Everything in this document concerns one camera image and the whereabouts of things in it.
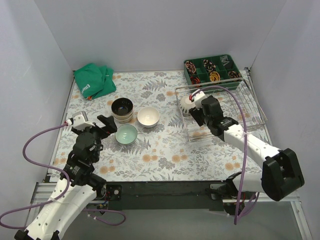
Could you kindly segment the black white scrunchie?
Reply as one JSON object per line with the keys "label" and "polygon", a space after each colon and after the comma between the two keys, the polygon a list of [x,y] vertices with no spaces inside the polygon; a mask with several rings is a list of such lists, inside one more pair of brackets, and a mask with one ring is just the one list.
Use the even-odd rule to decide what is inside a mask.
{"label": "black white scrunchie", "polygon": [[203,66],[207,72],[211,73],[216,70],[216,65],[213,64],[209,59],[203,59],[202,62],[203,62]]}

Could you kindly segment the floral patterned table mat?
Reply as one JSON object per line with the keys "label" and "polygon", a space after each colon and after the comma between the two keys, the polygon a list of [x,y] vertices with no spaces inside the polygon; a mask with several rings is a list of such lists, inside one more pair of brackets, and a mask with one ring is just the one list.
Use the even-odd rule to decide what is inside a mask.
{"label": "floral patterned table mat", "polygon": [[[234,146],[211,135],[188,117],[182,117],[179,100],[187,93],[182,71],[115,73],[116,91],[86,100],[74,85],[66,116],[85,111],[91,122],[99,115],[110,116],[118,98],[133,102],[134,116],[129,124],[137,129],[137,138],[129,145],[119,144],[114,136],[103,140],[95,173],[107,181],[209,181],[224,180],[245,168],[259,173],[260,167]],[[145,128],[136,114],[144,107],[156,108],[159,122]]]}

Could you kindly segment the black glossy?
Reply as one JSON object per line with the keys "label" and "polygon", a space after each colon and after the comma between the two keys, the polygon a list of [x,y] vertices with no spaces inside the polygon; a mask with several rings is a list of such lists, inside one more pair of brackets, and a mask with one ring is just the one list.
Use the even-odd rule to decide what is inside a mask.
{"label": "black glossy", "polygon": [[125,97],[116,99],[111,105],[112,113],[118,116],[128,115],[133,110],[133,108],[133,102]]}

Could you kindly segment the beige floral bowl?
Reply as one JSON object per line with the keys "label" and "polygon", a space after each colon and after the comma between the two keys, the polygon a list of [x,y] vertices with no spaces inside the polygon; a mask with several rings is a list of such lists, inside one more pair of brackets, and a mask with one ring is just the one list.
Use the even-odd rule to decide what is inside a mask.
{"label": "beige floral bowl", "polygon": [[118,121],[119,123],[121,123],[121,124],[124,124],[124,123],[128,123],[131,119],[132,119],[132,117],[133,117],[133,115],[134,115],[134,111],[133,110],[131,110],[128,114],[126,114],[126,115],[117,115],[117,114],[115,114],[115,113],[112,113],[112,115],[113,115],[113,117],[114,117],[114,119],[116,120],[116,121]]}

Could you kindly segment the dark patterned scrunchie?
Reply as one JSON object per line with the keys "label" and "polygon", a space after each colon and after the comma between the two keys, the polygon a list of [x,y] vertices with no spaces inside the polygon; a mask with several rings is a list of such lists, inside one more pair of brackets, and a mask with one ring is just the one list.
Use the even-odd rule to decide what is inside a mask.
{"label": "dark patterned scrunchie", "polygon": [[234,70],[229,71],[228,76],[230,79],[238,79],[238,78],[242,77],[242,75],[239,72],[234,71]]}

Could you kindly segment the green compartment organizer tray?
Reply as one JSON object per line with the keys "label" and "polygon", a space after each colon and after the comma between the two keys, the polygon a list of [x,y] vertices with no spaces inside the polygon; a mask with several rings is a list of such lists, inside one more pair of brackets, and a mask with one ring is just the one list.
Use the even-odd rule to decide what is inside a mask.
{"label": "green compartment organizer tray", "polygon": [[[195,87],[196,89],[201,87],[201,84],[214,83],[217,85],[221,85],[230,90],[234,90],[238,87],[240,82],[242,81],[242,77],[231,79],[228,75],[229,71],[236,71],[240,73],[236,63],[234,62],[231,55],[229,55],[233,60],[233,67],[231,69],[225,69],[220,61],[220,56],[229,55],[215,55],[215,56],[207,56],[195,59],[187,59],[183,62],[184,67],[184,75],[188,85]],[[203,59],[210,60],[213,64],[215,64],[216,68],[213,72],[207,72],[203,65]],[[190,75],[185,67],[185,62],[191,61],[194,63],[196,67],[196,73],[194,75]]]}

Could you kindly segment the pink black scrunchie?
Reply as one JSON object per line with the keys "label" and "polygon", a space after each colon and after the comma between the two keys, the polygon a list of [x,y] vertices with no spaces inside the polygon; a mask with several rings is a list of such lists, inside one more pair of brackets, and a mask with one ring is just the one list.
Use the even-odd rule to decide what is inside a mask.
{"label": "pink black scrunchie", "polygon": [[184,63],[184,65],[185,65],[185,68],[186,68],[186,70],[187,70],[187,72],[190,74],[190,75],[195,75],[196,74],[196,66],[195,66],[195,64],[192,62],[192,61],[190,61],[190,60],[187,60],[185,63]]}

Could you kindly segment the green folded cloth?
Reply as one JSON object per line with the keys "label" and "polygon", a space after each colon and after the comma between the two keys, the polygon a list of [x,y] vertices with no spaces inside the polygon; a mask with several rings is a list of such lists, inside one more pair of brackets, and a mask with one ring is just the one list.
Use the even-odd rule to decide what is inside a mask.
{"label": "green folded cloth", "polygon": [[116,91],[113,73],[114,70],[106,65],[89,63],[76,70],[73,75],[82,96],[90,101]]}

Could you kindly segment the grey white gradient bowl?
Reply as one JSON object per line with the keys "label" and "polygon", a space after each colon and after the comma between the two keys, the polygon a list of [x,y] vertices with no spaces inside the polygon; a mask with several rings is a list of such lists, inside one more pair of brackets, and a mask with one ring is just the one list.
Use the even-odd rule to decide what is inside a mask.
{"label": "grey white gradient bowl", "polygon": [[144,107],[137,114],[138,122],[145,128],[155,127],[160,120],[160,113],[154,107]]}

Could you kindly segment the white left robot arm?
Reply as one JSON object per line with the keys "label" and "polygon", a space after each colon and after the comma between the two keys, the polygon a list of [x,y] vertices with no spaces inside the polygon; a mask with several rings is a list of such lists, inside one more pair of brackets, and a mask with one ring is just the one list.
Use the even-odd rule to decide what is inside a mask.
{"label": "white left robot arm", "polygon": [[103,127],[90,122],[83,111],[65,122],[77,135],[75,144],[48,203],[27,227],[16,232],[14,239],[60,240],[90,201],[105,198],[107,182],[94,173],[94,164],[100,160],[102,140],[116,133],[117,126],[113,116],[99,115],[97,119]]}

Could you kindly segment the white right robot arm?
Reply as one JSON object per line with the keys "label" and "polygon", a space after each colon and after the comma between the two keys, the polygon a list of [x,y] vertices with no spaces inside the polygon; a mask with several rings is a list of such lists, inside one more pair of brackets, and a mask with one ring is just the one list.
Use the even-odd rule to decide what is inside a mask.
{"label": "white right robot arm", "polygon": [[202,91],[188,97],[188,112],[199,126],[207,126],[211,134],[243,151],[261,168],[259,174],[238,172],[229,176],[217,189],[221,195],[237,199],[244,192],[262,192],[274,201],[280,201],[305,184],[296,153],[281,150],[246,133],[244,126],[224,116],[219,101]]}

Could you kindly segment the pale green ribbed bowl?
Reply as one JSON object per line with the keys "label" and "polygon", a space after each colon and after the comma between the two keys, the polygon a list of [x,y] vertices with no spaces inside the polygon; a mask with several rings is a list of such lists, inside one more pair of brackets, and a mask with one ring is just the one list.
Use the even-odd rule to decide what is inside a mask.
{"label": "pale green ribbed bowl", "polygon": [[121,125],[115,133],[115,139],[121,145],[132,144],[136,140],[137,136],[137,129],[130,124]]}

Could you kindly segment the white bowl blue leaf pattern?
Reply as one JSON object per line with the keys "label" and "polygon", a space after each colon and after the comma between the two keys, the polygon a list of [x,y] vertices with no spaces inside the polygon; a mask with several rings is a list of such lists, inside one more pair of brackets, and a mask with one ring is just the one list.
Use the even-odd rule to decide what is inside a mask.
{"label": "white bowl blue leaf pattern", "polygon": [[183,96],[179,100],[179,106],[182,113],[186,115],[189,114],[189,110],[196,107],[195,103],[190,100],[188,95]]}

